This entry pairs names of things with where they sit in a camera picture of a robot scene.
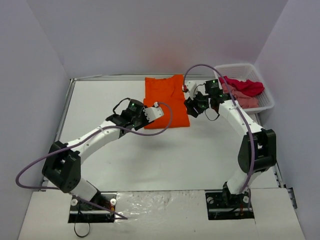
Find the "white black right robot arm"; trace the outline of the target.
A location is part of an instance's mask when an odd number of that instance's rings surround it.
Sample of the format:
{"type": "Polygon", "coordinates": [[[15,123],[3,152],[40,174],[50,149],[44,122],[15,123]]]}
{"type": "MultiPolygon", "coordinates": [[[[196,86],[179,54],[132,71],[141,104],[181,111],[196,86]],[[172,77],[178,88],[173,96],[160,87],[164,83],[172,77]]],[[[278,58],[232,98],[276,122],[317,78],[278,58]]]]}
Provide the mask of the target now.
{"type": "Polygon", "coordinates": [[[250,118],[241,108],[233,95],[224,93],[217,79],[203,83],[205,93],[199,91],[199,85],[187,81],[183,91],[188,93],[184,101],[188,115],[197,118],[206,110],[214,110],[224,118],[241,137],[237,156],[238,169],[222,188],[222,202],[229,207],[240,200],[240,195],[249,192],[253,180],[266,172],[277,162],[276,133],[265,129],[250,118]]]}

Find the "orange t shirt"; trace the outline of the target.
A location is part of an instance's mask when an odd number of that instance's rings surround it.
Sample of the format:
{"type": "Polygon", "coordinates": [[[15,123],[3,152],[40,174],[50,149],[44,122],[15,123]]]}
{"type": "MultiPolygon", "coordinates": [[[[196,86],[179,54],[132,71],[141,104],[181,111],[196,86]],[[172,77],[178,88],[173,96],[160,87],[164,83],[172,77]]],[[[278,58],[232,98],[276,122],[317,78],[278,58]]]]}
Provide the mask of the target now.
{"type": "Polygon", "coordinates": [[[185,95],[182,92],[184,76],[176,74],[169,78],[146,77],[145,98],[143,103],[151,107],[155,102],[160,104],[164,116],[145,126],[147,130],[170,128],[185,128],[190,126],[190,120],[184,105],[185,95]]]}

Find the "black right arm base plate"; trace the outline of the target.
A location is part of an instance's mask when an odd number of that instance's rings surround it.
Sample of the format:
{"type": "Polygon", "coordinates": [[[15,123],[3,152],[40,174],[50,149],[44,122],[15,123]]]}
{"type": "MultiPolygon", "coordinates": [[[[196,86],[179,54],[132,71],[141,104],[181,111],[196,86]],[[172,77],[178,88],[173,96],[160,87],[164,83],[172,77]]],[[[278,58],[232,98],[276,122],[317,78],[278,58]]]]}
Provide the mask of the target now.
{"type": "Polygon", "coordinates": [[[209,221],[255,218],[248,192],[233,195],[227,202],[222,190],[209,190],[205,191],[205,200],[209,221]]]}

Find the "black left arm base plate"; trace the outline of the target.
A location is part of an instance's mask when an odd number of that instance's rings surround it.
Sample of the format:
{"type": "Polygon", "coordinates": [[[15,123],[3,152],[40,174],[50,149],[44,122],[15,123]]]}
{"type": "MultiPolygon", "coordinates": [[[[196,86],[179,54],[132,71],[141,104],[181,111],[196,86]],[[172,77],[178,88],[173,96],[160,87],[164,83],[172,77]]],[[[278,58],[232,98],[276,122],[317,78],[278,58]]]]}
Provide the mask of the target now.
{"type": "MultiPolygon", "coordinates": [[[[116,211],[117,193],[102,192],[101,200],[98,200],[96,205],[102,206],[105,209],[116,211]]],[[[83,202],[72,196],[68,214],[68,223],[113,223],[116,220],[114,213],[83,202]]]]}

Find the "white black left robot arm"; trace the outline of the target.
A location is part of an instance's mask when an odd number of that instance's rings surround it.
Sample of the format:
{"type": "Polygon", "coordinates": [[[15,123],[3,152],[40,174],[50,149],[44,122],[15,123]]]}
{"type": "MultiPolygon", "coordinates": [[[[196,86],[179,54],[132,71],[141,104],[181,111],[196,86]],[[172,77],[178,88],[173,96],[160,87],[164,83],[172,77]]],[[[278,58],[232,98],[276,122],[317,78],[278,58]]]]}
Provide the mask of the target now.
{"type": "Polygon", "coordinates": [[[81,165],[97,150],[123,137],[127,129],[138,130],[149,124],[147,109],[142,102],[131,99],[121,114],[113,113],[82,137],[67,143],[56,141],[49,152],[58,153],[45,160],[42,174],[63,193],[81,198],[89,209],[97,208],[101,192],[82,177],[81,165]]]}

